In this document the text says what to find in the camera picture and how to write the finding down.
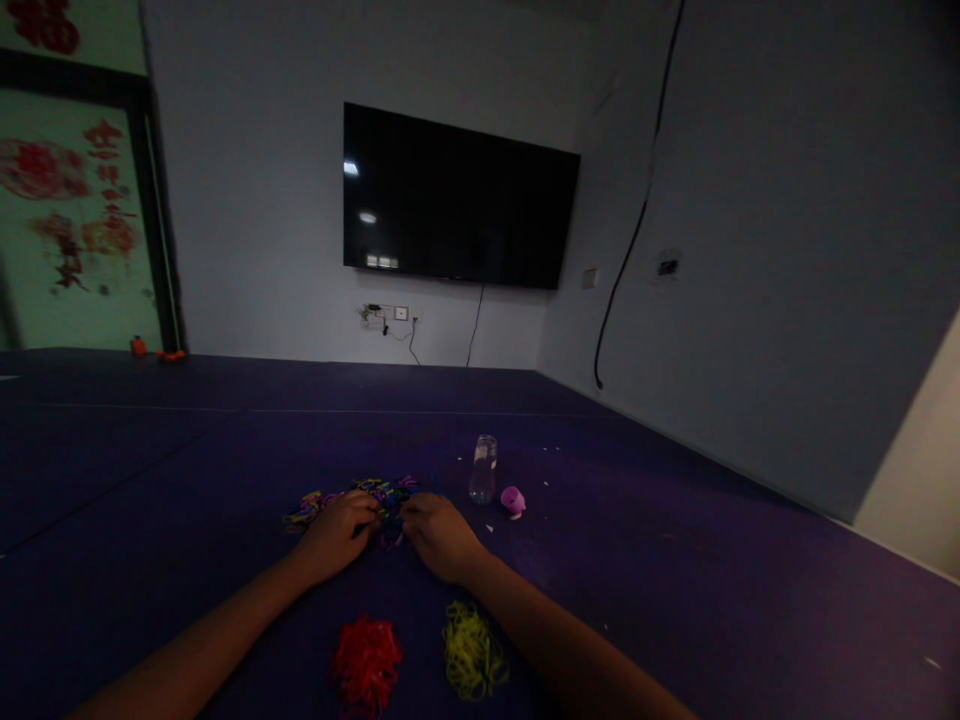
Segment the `human arm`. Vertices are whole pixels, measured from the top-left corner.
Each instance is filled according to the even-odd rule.
[[[488,552],[449,500],[421,493],[401,516],[427,567],[483,604],[570,715],[695,717],[603,637]]]
[[[379,526],[376,509],[359,490],[331,502],[286,557],[68,717],[195,717],[284,610],[363,552]]]

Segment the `black wire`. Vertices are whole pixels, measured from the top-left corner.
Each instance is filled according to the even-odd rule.
[[[420,358],[417,357],[417,354],[413,351],[413,339],[417,336],[417,319],[413,319],[413,329],[410,331],[410,344],[407,346],[407,349],[410,351],[410,354],[413,355],[413,359],[417,361],[417,365],[420,364]]]
[[[667,82],[670,79],[670,66],[673,63],[673,50],[677,44],[677,33],[680,31],[680,21],[683,19],[683,7],[686,0],[680,0],[680,8],[677,10],[677,21],[673,25],[673,35],[670,36],[670,49],[667,51],[667,66],[663,71],[663,84],[660,86],[660,102],[657,105],[657,124],[653,129],[653,142],[650,144],[650,173],[647,178],[647,189],[643,195],[643,205],[640,207],[640,217],[637,218],[637,226],[633,230],[630,238],[630,245],[627,246],[627,254],[623,256],[623,263],[620,265],[620,272],[617,273],[617,279],[613,283],[613,289],[610,291],[610,299],[607,301],[607,311],[603,314],[603,323],[600,325],[600,336],[597,338],[597,351],[593,356],[593,379],[597,387],[603,390],[603,382],[600,380],[600,347],[603,345],[603,332],[607,329],[607,320],[610,318],[610,308],[613,307],[613,298],[617,294],[617,288],[620,286],[620,278],[623,277],[623,271],[630,260],[630,254],[633,252],[633,246],[637,242],[637,236],[640,234],[640,226],[643,224],[643,216],[647,214],[647,203],[650,201],[650,190],[653,187],[653,161],[657,149],[657,138],[660,137],[660,123],[663,120],[663,101],[667,96]]]
[[[477,327],[480,325],[480,306],[483,305],[483,291],[486,285],[480,286],[480,302],[477,303],[477,319],[473,321],[473,335],[470,336],[470,349],[467,350],[467,367],[470,367],[470,356],[473,354],[473,339],[477,336]]]

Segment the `rubber band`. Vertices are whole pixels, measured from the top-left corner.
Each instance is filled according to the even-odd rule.
[[[338,684],[341,716],[379,718],[390,703],[403,650],[393,635],[393,623],[371,622],[361,615],[340,628],[340,645],[329,679]]]
[[[437,476],[430,476],[434,491],[438,489]],[[417,493],[421,492],[420,483],[407,475],[396,480],[363,478],[350,483],[351,489],[363,490],[380,504],[380,536],[377,546],[381,550],[393,550],[403,541],[403,521],[400,509]],[[343,493],[324,495],[319,490],[307,493],[300,500],[300,506],[283,517],[288,533],[304,533],[323,509]]]
[[[461,700],[479,702],[510,677],[503,648],[473,603],[454,601],[447,607],[450,622],[443,629],[447,680]]]

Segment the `wall-mounted tv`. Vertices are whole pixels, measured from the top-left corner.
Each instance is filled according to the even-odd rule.
[[[344,104],[343,264],[555,289],[580,156]]]

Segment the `door frame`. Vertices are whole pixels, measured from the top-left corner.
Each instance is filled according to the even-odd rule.
[[[0,87],[106,105],[126,113],[163,349],[186,350],[166,169],[150,79],[0,48]]]

